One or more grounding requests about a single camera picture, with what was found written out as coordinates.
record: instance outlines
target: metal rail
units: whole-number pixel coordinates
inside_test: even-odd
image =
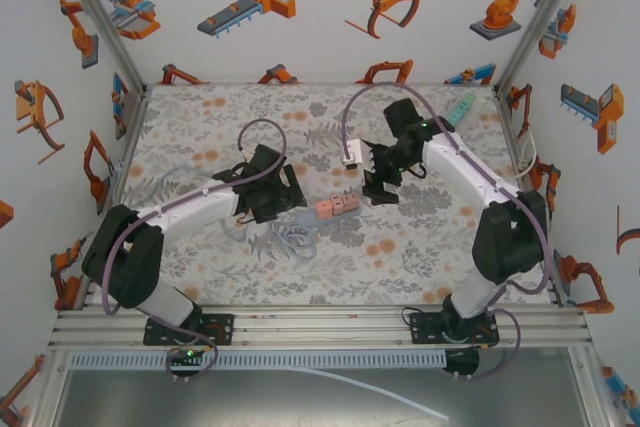
[[[548,304],[501,304],[513,312],[522,328],[523,348],[579,347],[591,345],[584,313]],[[439,312],[439,305],[419,306]],[[413,345],[409,327],[402,322],[399,306],[233,307],[203,306],[207,314],[236,316],[230,350],[299,349],[431,349],[461,348],[455,345]],[[98,306],[58,315],[49,350],[166,350],[142,344],[147,318],[137,311],[107,317]],[[511,321],[496,318],[501,342],[509,348],[516,340]]]

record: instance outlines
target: green power strip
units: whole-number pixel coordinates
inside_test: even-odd
[[[474,100],[476,100],[475,94],[465,94],[460,103],[447,116],[447,121],[455,127],[458,122],[462,120],[464,114],[469,111],[469,108],[471,108],[471,104],[473,104]]]

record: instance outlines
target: black mounting plate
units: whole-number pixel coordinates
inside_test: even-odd
[[[443,335],[444,326],[440,312],[412,312],[409,314],[409,324],[411,341],[414,344],[455,344]],[[494,347],[500,342],[498,328],[491,328],[496,325],[495,315],[478,316],[473,338],[464,339],[460,343]]]
[[[233,319],[234,317],[231,314],[202,314],[198,333],[209,337],[216,345],[231,345]],[[149,319],[144,328],[142,344],[179,346],[191,340],[192,337],[174,332]],[[206,344],[202,340],[197,339],[192,345]]]

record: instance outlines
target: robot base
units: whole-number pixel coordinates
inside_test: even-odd
[[[441,312],[415,312],[409,314],[411,324],[411,341],[413,344],[474,344],[494,347],[500,342],[494,315],[478,315],[473,319],[473,334],[465,339],[451,339],[445,334],[445,325]]]
[[[92,35],[91,40],[93,41],[93,52],[91,52],[91,55],[89,57],[82,57],[83,69],[88,69],[89,67],[98,63],[98,36]]]
[[[497,39],[498,37],[510,34],[511,32],[515,32],[516,30],[520,30],[522,26],[514,20],[511,22],[511,24],[509,24],[508,27],[505,27],[504,29],[493,30],[487,29],[484,26],[484,20],[479,20],[478,22],[474,22],[473,24],[471,24],[469,28],[479,36],[484,37],[487,40],[493,40]]]
[[[231,345],[233,337],[233,315],[231,314],[202,314],[199,318],[200,326],[196,329],[199,334],[209,337],[216,345]],[[147,320],[144,328],[143,345],[177,346],[191,342],[193,337],[167,329],[162,325]],[[196,339],[193,345],[206,345]]]

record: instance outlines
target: white plug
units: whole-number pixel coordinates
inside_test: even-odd
[[[347,157],[342,151],[342,163],[344,165],[360,165],[362,164],[362,141],[360,139],[354,139],[347,141],[347,150],[349,156]]]

